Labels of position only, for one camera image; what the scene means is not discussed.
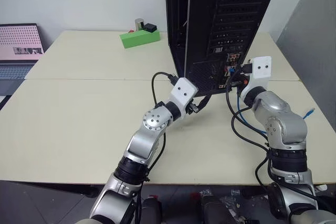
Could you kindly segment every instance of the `white table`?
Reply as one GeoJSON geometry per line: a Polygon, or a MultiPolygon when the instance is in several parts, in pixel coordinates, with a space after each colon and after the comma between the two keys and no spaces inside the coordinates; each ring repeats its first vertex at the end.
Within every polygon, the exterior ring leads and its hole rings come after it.
{"type": "MultiPolygon", "coordinates": [[[[160,41],[128,49],[119,38],[122,33],[65,31],[26,79],[150,80],[157,71],[176,73],[167,33],[160,33],[160,41]]],[[[257,56],[272,56],[272,80],[299,80],[268,33],[256,35],[246,61],[257,56]]]]}
{"type": "MultiPolygon", "coordinates": [[[[155,84],[158,99],[171,91],[155,84]]],[[[271,81],[269,89],[304,115],[308,125],[308,165],[315,183],[336,182],[336,134],[303,84],[271,81]]],[[[234,92],[230,93],[236,104],[234,92]]],[[[26,80],[0,111],[0,179],[26,182],[103,184],[116,168],[143,113],[153,107],[150,81],[26,80]]],[[[199,114],[167,131],[164,155],[151,183],[257,184],[260,149],[237,138],[223,94],[214,95],[199,114]]],[[[260,127],[250,112],[246,119],[260,127]]],[[[242,135],[259,135],[237,125],[242,135]]],[[[265,168],[263,182],[270,182],[265,168]]]]}

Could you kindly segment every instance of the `green block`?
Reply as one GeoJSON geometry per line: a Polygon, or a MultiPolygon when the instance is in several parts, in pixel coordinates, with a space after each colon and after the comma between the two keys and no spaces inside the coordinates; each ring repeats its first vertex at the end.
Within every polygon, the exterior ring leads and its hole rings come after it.
{"type": "Polygon", "coordinates": [[[152,33],[149,31],[140,30],[134,31],[132,33],[121,34],[120,38],[124,48],[129,48],[158,41],[160,40],[160,33],[158,30],[152,33]]]}

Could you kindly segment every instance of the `gray floor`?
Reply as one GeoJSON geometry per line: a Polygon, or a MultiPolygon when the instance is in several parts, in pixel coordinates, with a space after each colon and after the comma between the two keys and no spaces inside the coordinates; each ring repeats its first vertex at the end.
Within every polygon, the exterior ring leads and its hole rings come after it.
{"type": "MultiPolygon", "coordinates": [[[[210,189],[215,196],[230,195],[230,186],[167,186],[147,185],[143,187],[142,198],[157,195],[162,202],[164,220],[167,224],[201,223],[197,214],[197,195],[210,189]]],[[[0,223],[1,224],[70,224],[87,218],[95,198],[84,195],[44,189],[30,185],[0,181],[0,223]]],[[[236,197],[239,213],[260,223],[284,223],[276,220],[269,211],[264,197],[245,200],[236,197]]]]}

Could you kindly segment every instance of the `black computer case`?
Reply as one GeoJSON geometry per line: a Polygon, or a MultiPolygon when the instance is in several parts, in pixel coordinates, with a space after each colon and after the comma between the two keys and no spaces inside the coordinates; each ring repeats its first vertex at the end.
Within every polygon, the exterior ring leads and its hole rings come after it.
{"type": "Polygon", "coordinates": [[[269,2],[166,0],[176,71],[198,87],[198,96],[225,92],[228,77],[243,63],[269,2]]]}

